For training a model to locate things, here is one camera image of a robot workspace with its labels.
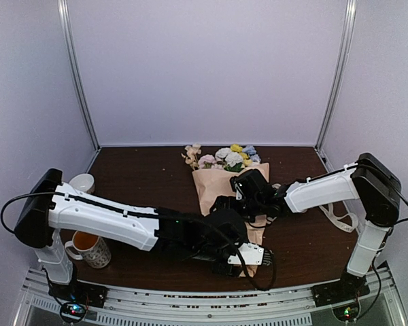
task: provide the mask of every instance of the wooden table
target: wooden table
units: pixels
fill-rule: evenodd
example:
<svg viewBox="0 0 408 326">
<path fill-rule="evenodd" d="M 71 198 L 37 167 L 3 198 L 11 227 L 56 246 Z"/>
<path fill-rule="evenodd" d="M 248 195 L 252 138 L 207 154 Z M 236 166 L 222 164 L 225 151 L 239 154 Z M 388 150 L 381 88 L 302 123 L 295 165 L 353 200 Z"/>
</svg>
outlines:
<svg viewBox="0 0 408 326">
<path fill-rule="evenodd" d="M 205 147 L 214 153 L 217 147 Z M 287 184 L 298 178 L 314 177 L 326 171 L 311 147 L 257 147 L 263 162 L 269 162 L 270 181 Z M 163 206 L 199 213 L 191 169 L 180 154 L 183 147 L 103 148 L 90 173 L 95 177 L 97 196 L 135 206 Z M 336 214 L 344 214 L 342 204 Z M 69 240 L 72 231 L 63 231 Z M 275 287 L 288 287 L 339 278 L 352 249 L 356 232 L 337 229 L 319 209 L 277 219 L 265 231 L 263 245 L 277 260 Z M 112 262 L 94 270 L 76 262 L 78 277 L 108 285 L 172 291 L 235 291 L 251 289 L 244 278 L 212 274 L 203 261 L 174 263 L 155 259 L 127 244 L 109 241 Z M 256 281 L 266 285 L 271 268 L 259 267 Z"/>
</svg>

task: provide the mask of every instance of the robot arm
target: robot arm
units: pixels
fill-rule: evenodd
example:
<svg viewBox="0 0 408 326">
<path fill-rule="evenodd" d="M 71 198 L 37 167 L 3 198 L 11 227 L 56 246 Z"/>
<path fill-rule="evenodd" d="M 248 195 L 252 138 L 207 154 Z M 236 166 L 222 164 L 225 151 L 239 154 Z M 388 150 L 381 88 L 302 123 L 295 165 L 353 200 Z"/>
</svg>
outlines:
<svg viewBox="0 0 408 326">
<path fill-rule="evenodd" d="M 203 218 L 169 209 L 120 204 L 62 183 L 61 172 L 54 169 L 31 193 L 45 192 L 49 194 L 27 200 L 14 233 L 21 242 L 35 248 L 50 280 L 57 285 L 68 285 L 75 272 L 60 240 L 60 229 L 118 240 L 174 260 L 210 261 L 214 272 L 229 276 L 238 276 L 241 268 L 234 265 L 240 264 L 241 258 L 245 265 L 271 263 L 267 250 L 249 243 L 243 219 L 232 210 Z"/>
<path fill-rule="evenodd" d="M 369 153 L 362 154 L 355 163 L 341 170 L 278 189 L 269 185 L 257 170 L 232 178 L 231 185 L 241 200 L 218 198 L 216 208 L 236 206 L 244 218 L 252 221 L 255 215 L 263 213 L 281 217 L 332 202 L 361 199 L 366 211 L 362 233 L 341 280 L 313 288 L 318 306 L 356 296 L 399 216 L 400 181 Z"/>
</svg>

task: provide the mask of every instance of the white wall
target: white wall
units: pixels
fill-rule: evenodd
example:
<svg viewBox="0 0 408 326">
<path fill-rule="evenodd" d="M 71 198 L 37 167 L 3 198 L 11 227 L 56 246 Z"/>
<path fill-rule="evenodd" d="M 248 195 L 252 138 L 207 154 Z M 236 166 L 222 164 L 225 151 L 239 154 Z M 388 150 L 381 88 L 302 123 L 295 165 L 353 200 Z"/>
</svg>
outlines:
<svg viewBox="0 0 408 326">
<path fill-rule="evenodd" d="M 0 209 L 25 194 L 50 167 L 65 178 L 88 166 L 93 149 L 83 125 L 56 0 L 0 0 Z M 15 224 L 22 203 L 11 206 Z M 35 254 L 0 224 L 0 326 Z"/>
<path fill-rule="evenodd" d="M 324 150 L 335 168 L 370 151 L 398 176 L 408 199 L 408 0 L 358 2 L 352 49 Z M 408 209 L 401 211 L 408 217 Z M 408 222 L 396 227 L 383 258 L 408 313 Z"/>
<path fill-rule="evenodd" d="M 73 0 L 102 145 L 313 145 L 345 0 Z"/>
</svg>

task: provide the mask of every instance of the flower bouquet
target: flower bouquet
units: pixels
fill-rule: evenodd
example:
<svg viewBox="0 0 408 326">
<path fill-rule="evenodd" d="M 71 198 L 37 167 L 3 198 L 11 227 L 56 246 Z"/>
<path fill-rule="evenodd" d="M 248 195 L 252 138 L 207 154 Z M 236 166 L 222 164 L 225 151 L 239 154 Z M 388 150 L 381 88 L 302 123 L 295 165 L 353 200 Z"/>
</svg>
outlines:
<svg viewBox="0 0 408 326">
<path fill-rule="evenodd" d="M 198 159 L 201 154 L 201 145 L 195 143 L 191 146 L 186 146 L 186 155 L 182 154 L 186 159 L 186 164 L 193 170 L 202 168 L 214 168 L 218 170 L 226 170 L 229 172 L 240 172 L 249 166 L 258 166 L 261 163 L 256 149 L 252 145 L 242 147 L 238 144 L 233 144 L 230 147 L 219 149 L 215 155 L 207 154 Z"/>
<path fill-rule="evenodd" d="M 195 187 L 199 198 L 201 213 L 209 214 L 210 207 L 218 196 L 235 196 L 231 189 L 230 178 L 240 175 L 249 169 L 257 169 L 269 181 L 269 163 L 261 163 L 260 156 L 254 146 L 242 147 L 233 144 L 219 149 L 214 155 L 201 155 L 201 145 L 195 143 L 185 147 L 186 154 L 182 154 L 187 165 L 193 172 Z M 256 217 L 255 227 L 264 226 L 266 216 Z M 248 239 L 258 245 L 262 244 L 264 228 L 253 228 L 246 224 Z M 257 266 L 248 266 L 251 276 L 255 275 Z"/>
</svg>

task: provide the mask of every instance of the white bowl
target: white bowl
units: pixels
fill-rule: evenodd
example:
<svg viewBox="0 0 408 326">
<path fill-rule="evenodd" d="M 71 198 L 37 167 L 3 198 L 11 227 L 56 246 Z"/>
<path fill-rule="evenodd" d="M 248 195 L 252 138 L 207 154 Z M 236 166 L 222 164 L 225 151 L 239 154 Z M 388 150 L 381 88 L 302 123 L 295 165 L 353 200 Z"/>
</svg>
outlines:
<svg viewBox="0 0 408 326">
<path fill-rule="evenodd" d="M 93 194 L 95 191 L 95 179 L 89 173 L 76 175 L 71 179 L 69 184 L 72 188 L 80 192 L 86 192 L 87 194 Z"/>
</svg>

